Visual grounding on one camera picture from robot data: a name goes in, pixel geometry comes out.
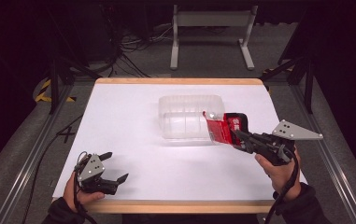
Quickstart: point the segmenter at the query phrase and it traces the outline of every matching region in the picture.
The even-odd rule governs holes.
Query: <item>wrist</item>
[[[64,201],[66,202],[67,206],[69,206],[70,210],[72,210],[72,212],[74,213],[78,212],[75,204],[73,203],[73,200],[68,200],[64,197]]]
[[[290,202],[296,199],[301,192],[301,185],[299,182],[296,182],[293,187],[291,187],[283,198],[284,202]]]

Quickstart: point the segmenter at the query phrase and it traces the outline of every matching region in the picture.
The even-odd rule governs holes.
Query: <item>wooden table edge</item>
[[[183,202],[183,201],[114,201],[87,204],[92,213],[112,214],[258,214],[268,213],[274,201]]]
[[[101,77],[95,84],[263,85],[258,78]]]

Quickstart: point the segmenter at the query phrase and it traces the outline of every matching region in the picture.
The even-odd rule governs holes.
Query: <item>red object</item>
[[[206,111],[203,112],[206,119],[207,129],[212,141],[240,146],[240,140],[234,131],[248,131],[248,120],[246,115],[238,113],[225,113],[222,119],[209,119]]]

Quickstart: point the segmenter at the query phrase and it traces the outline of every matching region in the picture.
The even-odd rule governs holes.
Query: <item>silver triangular plate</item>
[[[284,119],[277,125],[273,135],[291,140],[320,140],[323,138],[321,133],[311,132]]]
[[[84,181],[88,178],[91,178],[95,175],[100,175],[105,171],[105,167],[102,164],[101,160],[99,159],[99,156],[96,154],[93,154],[90,157],[90,160],[87,162],[85,165],[83,171],[81,172],[78,180],[79,181]]]

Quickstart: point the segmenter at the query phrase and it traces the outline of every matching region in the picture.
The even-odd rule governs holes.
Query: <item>black sleeve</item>
[[[315,190],[311,186],[300,183],[300,195],[293,201],[276,206],[277,216],[282,215],[287,224],[330,224],[323,214]]]
[[[84,220],[84,217],[69,208],[64,198],[59,198],[51,204],[49,214],[42,224],[82,224]]]

